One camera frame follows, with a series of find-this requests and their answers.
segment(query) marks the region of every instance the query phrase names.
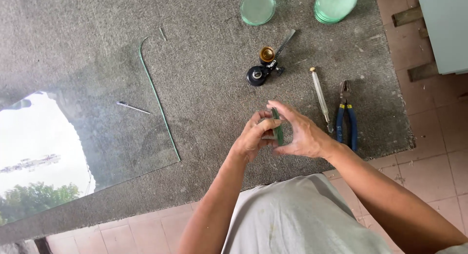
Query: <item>person's right hand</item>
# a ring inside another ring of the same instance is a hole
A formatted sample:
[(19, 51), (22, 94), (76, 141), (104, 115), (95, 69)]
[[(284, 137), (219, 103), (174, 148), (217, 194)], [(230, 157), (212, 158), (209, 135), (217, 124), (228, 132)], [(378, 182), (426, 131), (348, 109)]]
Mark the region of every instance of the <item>person's right hand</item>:
[(278, 101), (268, 101), (267, 108), (276, 108), (281, 119), (286, 119), (293, 126), (293, 140), (290, 144), (277, 147), (275, 154), (294, 154), (307, 157), (331, 156), (338, 142), (317, 127), (313, 121), (300, 114), (293, 107)]

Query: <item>hand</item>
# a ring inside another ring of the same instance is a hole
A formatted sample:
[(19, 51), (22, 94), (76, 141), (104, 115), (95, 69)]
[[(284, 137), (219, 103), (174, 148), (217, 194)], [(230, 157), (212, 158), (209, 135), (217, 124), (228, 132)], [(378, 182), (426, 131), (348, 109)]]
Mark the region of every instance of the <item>hand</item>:
[(264, 136), (273, 136), (273, 128), (281, 125), (281, 120), (270, 119), (272, 114), (267, 111), (254, 113), (247, 122), (241, 136), (234, 142), (229, 153), (235, 153), (245, 159), (245, 163), (252, 162), (258, 154), (258, 150), (266, 145), (278, 146), (278, 141), (262, 139)]
[(300, 114), (293, 107), (277, 101), (268, 101), (268, 108), (276, 108), (282, 119), (286, 119), (293, 126), (293, 140), (290, 144), (277, 147), (275, 154), (294, 154), (307, 157), (327, 158), (333, 147), (338, 144), (324, 133), (313, 121)]

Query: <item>glass sheet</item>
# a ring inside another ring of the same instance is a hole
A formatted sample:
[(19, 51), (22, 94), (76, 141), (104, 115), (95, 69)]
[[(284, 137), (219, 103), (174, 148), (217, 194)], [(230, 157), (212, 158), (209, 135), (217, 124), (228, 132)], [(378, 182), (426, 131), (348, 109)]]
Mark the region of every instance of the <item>glass sheet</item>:
[(137, 49), (0, 111), (0, 225), (178, 162)]

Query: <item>person's left hand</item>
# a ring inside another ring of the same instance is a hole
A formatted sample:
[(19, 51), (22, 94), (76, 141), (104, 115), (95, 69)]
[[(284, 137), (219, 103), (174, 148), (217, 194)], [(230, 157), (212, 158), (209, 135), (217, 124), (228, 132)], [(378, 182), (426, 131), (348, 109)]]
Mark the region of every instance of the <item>person's left hand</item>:
[(241, 136), (234, 142), (230, 153), (241, 156), (248, 163), (255, 159), (260, 148), (266, 145), (278, 146), (277, 140), (262, 139), (264, 136), (273, 136), (272, 129), (281, 125), (281, 120), (271, 119), (271, 117), (272, 114), (268, 111), (254, 113), (245, 125)]

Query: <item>pliers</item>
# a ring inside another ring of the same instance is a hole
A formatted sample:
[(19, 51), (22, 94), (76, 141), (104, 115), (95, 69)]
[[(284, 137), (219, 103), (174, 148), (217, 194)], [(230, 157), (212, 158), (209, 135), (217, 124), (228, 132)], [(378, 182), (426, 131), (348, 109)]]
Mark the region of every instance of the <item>pliers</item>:
[(338, 117), (336, 118), (336, 140), (340, 143), (343, 142), (343, 117), (344, 108), (348, 108), (348, 115), (351, 125), (351, 150), (358, 149), (358, 121), (352, 105), (349, 103), (351, 96), (350, 83), (348, 80), (340, 83), (340, 107), (338, 108)]

